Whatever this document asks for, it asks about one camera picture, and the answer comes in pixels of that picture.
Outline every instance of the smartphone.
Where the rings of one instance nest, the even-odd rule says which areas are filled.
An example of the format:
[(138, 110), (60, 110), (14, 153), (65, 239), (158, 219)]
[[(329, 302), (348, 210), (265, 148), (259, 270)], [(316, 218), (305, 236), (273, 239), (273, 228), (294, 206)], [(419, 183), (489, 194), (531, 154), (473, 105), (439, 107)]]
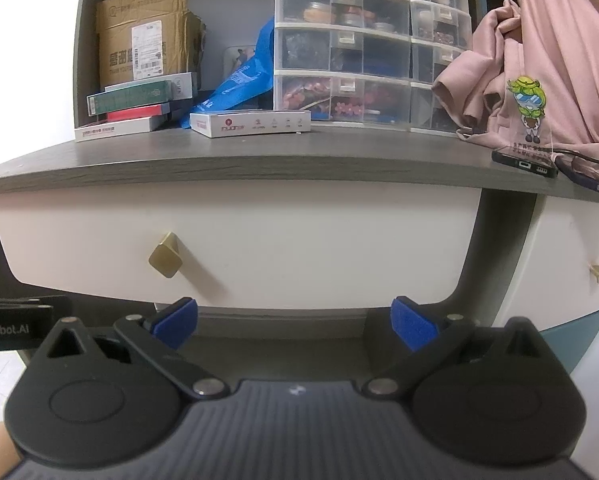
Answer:
[(523, 150), (516, 150), (512, 146), (506, 146), (499, 150), (494, 150), (491, 158), (494, 162), (505, 164), (512, 168), (539, 174), (547, 178), (557, 176), (557, 166), (548, 157), (547, 153), (537, 152), (529, 153)]
[(563, 160), (562, 157), (557, 157), (555, 163), (559, 171), (564, 173), (571, 182), (579, 184), (579, 186), (592, 189), (593, 191), (599, 193), (599, 180), (596, 180), (591, 176), (580, 173), (579, 171), (575, 171), (568, 162)]

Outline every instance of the pink fabric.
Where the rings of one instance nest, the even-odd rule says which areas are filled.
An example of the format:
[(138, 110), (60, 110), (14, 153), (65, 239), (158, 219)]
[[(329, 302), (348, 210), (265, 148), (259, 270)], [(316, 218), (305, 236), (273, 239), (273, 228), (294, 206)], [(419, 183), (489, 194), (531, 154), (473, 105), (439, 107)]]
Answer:
[(532, 77), (547, 96), (541, 128), (548, 123), (554, 147), (599, 159), (599, 0), (518, 1), (484, 17), (474, 50), (439, 75), (434, 92), (455, 122), (486, 130), (469, 142), (501, 148), (524, 142), (507, 81)]

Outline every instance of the ribbed black surface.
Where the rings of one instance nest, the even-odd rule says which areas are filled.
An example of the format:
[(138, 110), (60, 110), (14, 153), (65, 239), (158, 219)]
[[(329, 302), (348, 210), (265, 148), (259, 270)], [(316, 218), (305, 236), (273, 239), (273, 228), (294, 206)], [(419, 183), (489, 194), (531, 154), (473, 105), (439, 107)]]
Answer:
[(61, 471), (27, 461), (6, 478), (587, 479), (566, 460), (514, 471), (460, 462), (424, 440), (399, 405), (365, 399), (350, 383), (265, 381), (245, 381), (232, 397), (197, 403), (161, 446), (134, 461), (87, 472)]

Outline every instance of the blue plastic bag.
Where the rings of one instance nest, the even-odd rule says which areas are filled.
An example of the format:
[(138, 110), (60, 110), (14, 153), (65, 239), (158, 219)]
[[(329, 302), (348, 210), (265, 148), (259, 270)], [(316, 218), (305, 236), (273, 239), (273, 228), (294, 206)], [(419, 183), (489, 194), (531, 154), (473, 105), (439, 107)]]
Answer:
[(195, 105), (180, 120), (182, 128), (190, 127), (190, 114), (223, 112), (257, 97), (272, 88), (272, 44), (275, 20), (260, 30), (255, 55), (235, 70), (217, 90), (201, 104)]

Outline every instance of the white drawer front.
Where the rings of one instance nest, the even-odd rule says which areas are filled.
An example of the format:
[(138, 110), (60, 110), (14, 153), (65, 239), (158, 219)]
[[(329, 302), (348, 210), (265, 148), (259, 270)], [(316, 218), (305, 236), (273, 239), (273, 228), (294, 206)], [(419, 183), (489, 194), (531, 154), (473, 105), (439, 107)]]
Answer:
[[(209, 306), (383, 306), (454, 290), (480, 190), (413, 184), (223, 181), (0, 195), (0, 238), (21, 282)], [(167, 232), (183, 266), (148, 264)]]
[(495, 324), (526, 316), (544, 330), (599, 310), (592, 265), (599, 265), (599, 204), (538, 197)]

